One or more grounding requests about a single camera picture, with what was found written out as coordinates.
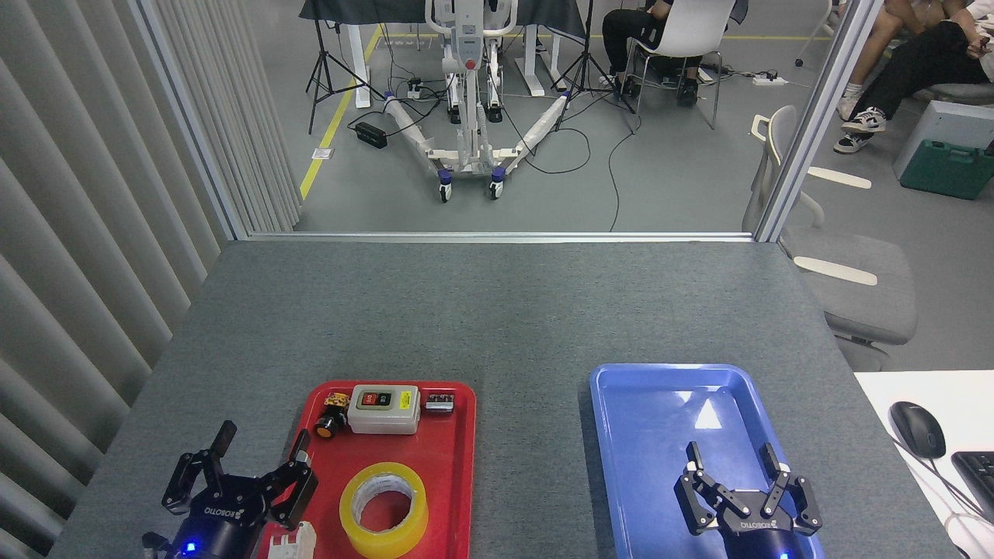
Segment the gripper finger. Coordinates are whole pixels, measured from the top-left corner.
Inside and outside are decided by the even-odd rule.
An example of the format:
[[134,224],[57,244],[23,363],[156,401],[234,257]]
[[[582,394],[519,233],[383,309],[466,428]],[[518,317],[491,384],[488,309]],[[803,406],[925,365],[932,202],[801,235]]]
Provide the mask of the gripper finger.
[[191,493],[200,474],[205,478],[209,498],[224,495],[221,459],[226,456],[236,432],[237,425],[233,421],[223,421],[210,448],[181,454],[163,493],[161,502],[165,509],[173,514],[188,513],[193,501]]
[[773,520],[775,513],[783,512],[780,503],[784,493],[788,493],[796,512],[795,516],[786,514],[787,519],[791,521],[791,530],[805,536],[816,534],[823,527],[823,520],[809,479],[804,475],[792,473],[789,466],[782,464],[771,443],[766,443],[761,448],[759,457],[766,470],[766,476],[771,481],[766,499],[759,507],[760,517]]
[[700,536],[718,529],[728,512],[742,518],[742,500],[706,473],[698,443],[689,442],[685,452],[686,466],[674,484],[674,492],[688,531]]
[[301,429],[287,460],[276,470],[263,475],[260,494],[264,518],[269,523],[294,529],[308,508],[319,482],[308,454],[310,441],[308,429]]

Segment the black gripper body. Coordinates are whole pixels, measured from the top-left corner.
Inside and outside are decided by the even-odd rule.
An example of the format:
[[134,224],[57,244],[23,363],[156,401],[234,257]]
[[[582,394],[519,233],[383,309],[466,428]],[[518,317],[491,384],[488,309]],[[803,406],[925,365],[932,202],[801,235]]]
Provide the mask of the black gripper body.
[[795,530],[795,521],[783,509],[764,518],[753,510],[742,518],[726,509],[718,520],[728,558],[811,558],[810,546]]
[[187,491],[166,491],[166,507],[188,512],[172,542],[174,558],[249,558],[255,549],[269,496],[264,484],[236,484],[220,496],[206,488],[195,498]]

